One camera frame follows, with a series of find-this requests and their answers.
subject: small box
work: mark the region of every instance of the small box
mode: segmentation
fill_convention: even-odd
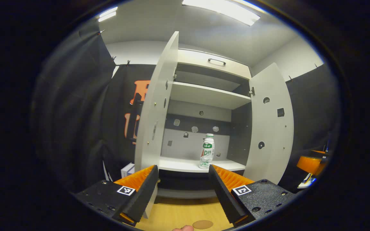
[[[121,169],[121,177],[127,177],[128,175],[135,172],[135,164],[129,163],[127,166]]]

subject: ceiling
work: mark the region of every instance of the ceiling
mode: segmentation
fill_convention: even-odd
[[[192,6],[182,0],[132,0],[118,6],[116,16],[100,22],[105,44],[122,41],[168,41],[179,31],[179,43],[254,66],[298,34],[275,17],[255,12],[252,26]]]

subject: wooden floor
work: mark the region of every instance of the wooden floor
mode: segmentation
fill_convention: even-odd
[[[142,218],[135,228],[145,231],[171,231],[192,225],[199,220],[209,220],[213,226],[204,231],[220,231],[232,227],[217,198],[172,199],[157,197],[149,219]]]

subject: cabinet shelf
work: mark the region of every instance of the cabinet shelf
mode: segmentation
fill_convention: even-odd
[[[172,84],[171,99],[231,110],[251,102],[251,98],[248,96],[179,82],[173,82]]]
[[[190,172],[190,173],[207,173],[208,169],[201,169],[198,167],[199,160],[194,159],[178,159],[169,157],[160,157],[159,169],[178,171],[178,172]],[[217,165],[221,168],[238,171],[245,170],[245,165],[238,164],[235,161],[226,160],[213,160],[212,164]]]

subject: cabinet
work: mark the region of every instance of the cabinet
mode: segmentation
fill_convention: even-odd
[[[157,164],[168,172],[206,174],[208,170],[198,167],[198,154],[205,133],[214,133],[215,153],[220,155],[214,157],[213,164],[231,171],[245,170],[243,175],[255,181],[267,178],[278,183],[291,153],[294,122],[288,89],[276,64],[251,78],[248,66],[234,60],[178,50],[178,38],[179,32],[174,32],[148,86],[138,126],[135,171]],[[192,81],[184,77],[178,82],[177,71],[191,73],[193,78],[188,79]],[[196,84],[195,75],[206,79]],[[235,84],[249,85],[252,94],[229,91]],[[252,112],[251,144],[245,152],[246,164],[242,164],[228,158],[235,150],[229,147],[230,136],[238,136],[238,132],[232,132],[231,114],[247,104]],[[212,126],[219,130],[214,132]],[[175,197],[175,190],[161,191],[160,195]],[[177,192],[178,197],[184,198],[184,193],[187,191]],[[213,194],[201,190],[189,195],[203,198]]]

